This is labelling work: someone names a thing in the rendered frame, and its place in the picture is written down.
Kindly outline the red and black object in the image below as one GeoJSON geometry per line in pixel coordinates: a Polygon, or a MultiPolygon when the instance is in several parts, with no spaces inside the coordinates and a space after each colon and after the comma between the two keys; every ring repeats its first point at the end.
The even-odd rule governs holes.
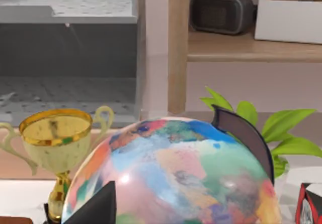
{"type": "Polygon", "coordinates": [[[295,224],[322,224],[322,183],[301,184],[295,224]]]}

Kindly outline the white box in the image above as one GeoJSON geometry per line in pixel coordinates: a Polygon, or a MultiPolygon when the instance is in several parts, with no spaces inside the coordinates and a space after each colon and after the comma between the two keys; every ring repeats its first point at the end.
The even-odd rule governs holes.
{"type": "Polygon", "coordinates": [[[322,0],[259,0],[255,39],[322,44],[322,0]]]}

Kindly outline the gold trophy cup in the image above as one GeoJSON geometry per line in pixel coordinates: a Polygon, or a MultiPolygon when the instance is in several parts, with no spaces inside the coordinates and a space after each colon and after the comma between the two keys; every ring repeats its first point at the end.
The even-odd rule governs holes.
{"type": "Polygon", "coordinates": [[[111,127],[114,112],[101,106],[94,116],[78,109],[54,109],[29,116],[15,133],[9,123],[0,122],[0,129],[8,131],[0,141],[0,148],[23,159],[33,174],[42,167],[56,176],[56,183],[48,198],[47,216],[51,223],[60,223],[63,205],[71,184],[70,170],[81,162],[91,149],[91,129],[99,123],[100,139],[111,127]]]}

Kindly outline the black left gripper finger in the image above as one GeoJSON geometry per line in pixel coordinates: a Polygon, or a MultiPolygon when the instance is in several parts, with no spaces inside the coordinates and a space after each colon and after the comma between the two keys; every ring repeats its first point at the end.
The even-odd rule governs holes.
{"type": "Polygon", "coordinates": [[[115,224],[115,182],[110,181],[62,224],[115,224]]]}

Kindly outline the green leafy plant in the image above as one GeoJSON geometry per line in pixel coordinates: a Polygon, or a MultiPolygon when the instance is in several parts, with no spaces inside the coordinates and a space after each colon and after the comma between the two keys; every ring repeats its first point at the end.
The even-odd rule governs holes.
{"type": "MultiPolygon", "coordinates": [[[[206,87],[211,97],[200,98],[209,108],[213,104],[233,111],[237,115],[248,120],[253,126],[258,121],[258,113],[254,105],[249,101],[240,101],[234,110],[231,104],[218,92],[206,87]]],[[[314,142],[303,138],[293,136],[289,130],[298,125],[306,117],[316,112],[315,109],[296,109],[282,110],[273,113],[264,123],[261,134],[266,143],[278,142],[279,144],[270,150],[273,165],[274,176],[280,177],[286,172],[288,161],[283,158],[284,155],[305,155],[322,158],[322,150],[314,142]]]]}

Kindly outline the grey cabinet with dark inside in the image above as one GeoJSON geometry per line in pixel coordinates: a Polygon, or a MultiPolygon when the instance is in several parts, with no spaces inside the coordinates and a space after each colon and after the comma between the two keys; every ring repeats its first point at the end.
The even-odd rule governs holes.
{"type": "Polygon", "coordinates": [[[0,0],[0,122],[57,108],[139,118],[144,0],[0,0]]]}

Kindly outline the black speaker box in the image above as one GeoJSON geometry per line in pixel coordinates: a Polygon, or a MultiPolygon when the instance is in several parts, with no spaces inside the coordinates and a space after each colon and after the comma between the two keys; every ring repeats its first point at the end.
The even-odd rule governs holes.
{"type": "Polygon", "coordinates": [[[190,0],[190,26],[196,31],[225,35],[246,32],[254,22],[252,0],[190,0]]]}

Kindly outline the brown flat object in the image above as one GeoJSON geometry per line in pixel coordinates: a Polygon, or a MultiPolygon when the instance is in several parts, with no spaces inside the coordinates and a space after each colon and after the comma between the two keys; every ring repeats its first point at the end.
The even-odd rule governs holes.
{"type": "Polygon", "coordinates": [[[0,216],[0,224],[33,224],[33,221],[27,217],[0,216]]]}

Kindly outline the colourful globe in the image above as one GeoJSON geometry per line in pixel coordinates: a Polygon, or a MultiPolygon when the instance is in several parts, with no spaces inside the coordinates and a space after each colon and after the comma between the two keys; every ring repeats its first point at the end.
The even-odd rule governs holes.
{"type": "Polygon", "coordinates": [[[103,140],[73,178],[62,223],[110,181],[115,224],[282,223],[267,144],[218,106],[211,123],[163,117],[103,140]]]}

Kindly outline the wooden open shelf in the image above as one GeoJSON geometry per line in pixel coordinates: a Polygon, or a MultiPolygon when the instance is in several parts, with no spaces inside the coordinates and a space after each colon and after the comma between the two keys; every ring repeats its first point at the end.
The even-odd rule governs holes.
{"type": "Polygon", "coordinates": [[[322,44],[256,40],[254,26],[238,36],[194,31],[189,7],[190,0],[168,0],[170,113],[207,111],[206,87],[233,107],[247,100],[264,113],[322,113],[322,44]]]}

